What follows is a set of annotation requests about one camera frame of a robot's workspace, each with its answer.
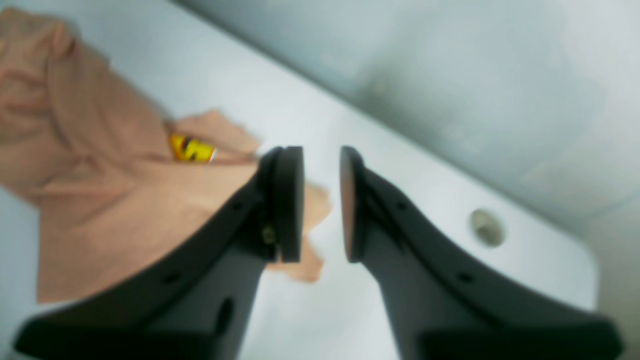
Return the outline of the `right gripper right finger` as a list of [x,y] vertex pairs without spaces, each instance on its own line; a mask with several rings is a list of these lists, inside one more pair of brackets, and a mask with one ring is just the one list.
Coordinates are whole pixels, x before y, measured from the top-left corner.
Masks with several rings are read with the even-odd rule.
[[400,189],[340,151],[346,258],[375,278],[403,360],[615,360],[615,324],[491,269]]

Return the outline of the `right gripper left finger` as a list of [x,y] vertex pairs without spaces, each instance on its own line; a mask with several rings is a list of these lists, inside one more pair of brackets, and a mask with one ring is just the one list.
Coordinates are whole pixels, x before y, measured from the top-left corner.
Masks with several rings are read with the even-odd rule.
[[277,147],[197,233],[97,296],[32,317],[14,344],[37,360],[234,360],[267,264],[301,260],[304,151]]

